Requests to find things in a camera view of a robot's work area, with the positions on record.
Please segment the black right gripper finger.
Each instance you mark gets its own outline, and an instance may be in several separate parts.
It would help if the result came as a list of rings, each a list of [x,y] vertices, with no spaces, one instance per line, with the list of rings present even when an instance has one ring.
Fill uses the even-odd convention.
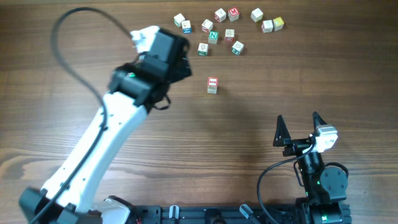
[[[291,145],[292,139],[285,124],[283,116],[280,114],[277,117],[276,131],[273,141],[274,147],[284,147]]]
[[[314,111],[312,113],[312,118],[313,118],[313,127],[314,128],[321,126],[321,125],[326,125],[326,122],[321,118],[321,116],[316,111]]]

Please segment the red letter I block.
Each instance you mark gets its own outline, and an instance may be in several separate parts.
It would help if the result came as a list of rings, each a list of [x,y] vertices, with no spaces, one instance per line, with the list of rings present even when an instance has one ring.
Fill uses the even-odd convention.
[[[216,77],[209,77],[208,78],[208,86],[218,86],[218,79]]]

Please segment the red letter U block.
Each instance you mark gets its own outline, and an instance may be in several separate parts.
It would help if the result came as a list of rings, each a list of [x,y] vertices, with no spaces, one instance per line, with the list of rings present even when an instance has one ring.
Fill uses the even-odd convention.
[[[233,42],[234,41],[234,29],[226,29],[224,35],[225,42]]]

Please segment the white green picture block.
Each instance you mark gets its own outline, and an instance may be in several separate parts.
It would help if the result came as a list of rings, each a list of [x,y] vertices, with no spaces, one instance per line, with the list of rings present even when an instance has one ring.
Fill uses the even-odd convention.
[[[208,86],[207,93],[217,94],[217,87],[216,86]]]

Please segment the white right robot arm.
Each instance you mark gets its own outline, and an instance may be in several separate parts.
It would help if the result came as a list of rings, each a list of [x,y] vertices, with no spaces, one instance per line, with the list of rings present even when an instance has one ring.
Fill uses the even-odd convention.
[[[296,200],[298,223],[344,223],[342,201],[346,200],[348,169],[340,163],[325,163],[321,153],[338,139],[334,126],[318,113],[312,114],[314,131],[309,137],[292,139],[283,116],[277,117],[273,146],[283,147],[283,156],[295,158],[294,171],[306,197]]]

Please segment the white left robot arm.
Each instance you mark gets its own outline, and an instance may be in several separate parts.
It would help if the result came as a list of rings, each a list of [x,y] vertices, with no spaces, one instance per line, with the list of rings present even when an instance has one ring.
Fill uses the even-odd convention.
[[[108,92],[72,153],[41,189],[28,188],[19,205],[30,223],[132,223],[128,202],[94,202],[104,173],[129,135],[167,97],[172,83],[191,75],[189,41],[157,26],[132,32],[138,58],[113,72]]]

